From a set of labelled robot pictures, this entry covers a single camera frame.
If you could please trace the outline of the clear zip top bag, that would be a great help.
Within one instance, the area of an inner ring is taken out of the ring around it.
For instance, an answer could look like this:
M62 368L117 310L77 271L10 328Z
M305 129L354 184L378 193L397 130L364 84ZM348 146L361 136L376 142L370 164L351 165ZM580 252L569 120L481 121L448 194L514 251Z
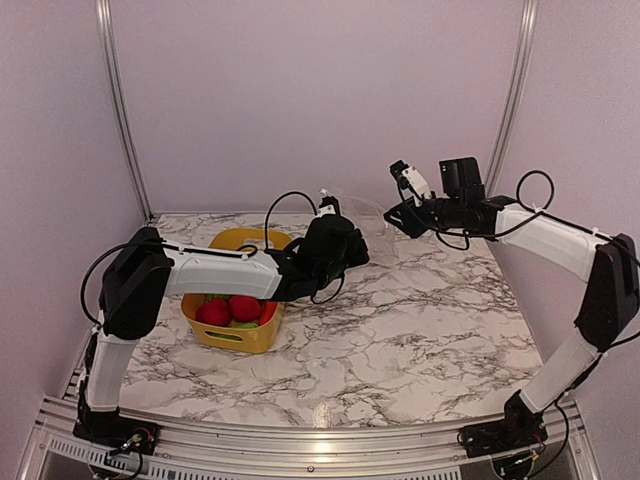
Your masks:
M399 262L395 245L395 230L383 218L384 209L378 203L345 194L339 189L321 189L323 196L338 200L341 213L361 231L366 241L370 261L378 266L392 267Z

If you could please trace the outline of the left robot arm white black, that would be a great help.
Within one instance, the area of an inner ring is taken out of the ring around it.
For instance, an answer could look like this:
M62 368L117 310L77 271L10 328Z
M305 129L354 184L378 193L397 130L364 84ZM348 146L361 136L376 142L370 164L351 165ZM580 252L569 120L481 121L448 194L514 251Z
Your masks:
M303 237L282 249L196 248L143 227L111 253L115 258L102 275L98 324L85 351L78 399L79 424L106 445L126 436L119 414L121 385L165 297L223 294L290 302L315 296L369 261L360 230L338 214L315 217Z

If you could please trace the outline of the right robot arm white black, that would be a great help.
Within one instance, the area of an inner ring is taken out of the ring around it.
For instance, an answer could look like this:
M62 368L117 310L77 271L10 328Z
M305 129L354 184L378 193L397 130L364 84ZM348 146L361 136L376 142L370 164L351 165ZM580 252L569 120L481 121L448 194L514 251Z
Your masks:
M470 444L496 439L515 448L532 436L544 411L584 381L601 357L622 345L620 334L639 311L639 260L634 241L609 236L527 206L519 196L488 197L473 157L439 164L443 197L418 170L402 160L390 174L401 201L385 220L411 238L431 231L437 238L482 239L520 248L581 280L584 297L573 332L539 372L505 404L498 422L467 428Z

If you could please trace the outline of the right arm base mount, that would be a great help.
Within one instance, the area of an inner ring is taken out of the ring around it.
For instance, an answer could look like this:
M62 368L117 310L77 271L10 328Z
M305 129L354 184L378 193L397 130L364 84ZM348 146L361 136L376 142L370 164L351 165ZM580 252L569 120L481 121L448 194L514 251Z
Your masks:
M542 444L548 433L541 422L536 422L529 430L509 430L504 420L467 425L457 434L457 441L468 458L493 455L511 450Z

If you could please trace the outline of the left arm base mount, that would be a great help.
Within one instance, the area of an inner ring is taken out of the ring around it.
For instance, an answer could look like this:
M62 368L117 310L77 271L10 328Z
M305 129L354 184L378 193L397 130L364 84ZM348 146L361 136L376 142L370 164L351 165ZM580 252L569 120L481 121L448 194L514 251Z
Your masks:
M73 436L88 442L109 447L116 453L138 451L143 455L154 453L160 426L131 418L119 417L113 425L105 424L90 430L77 421Z

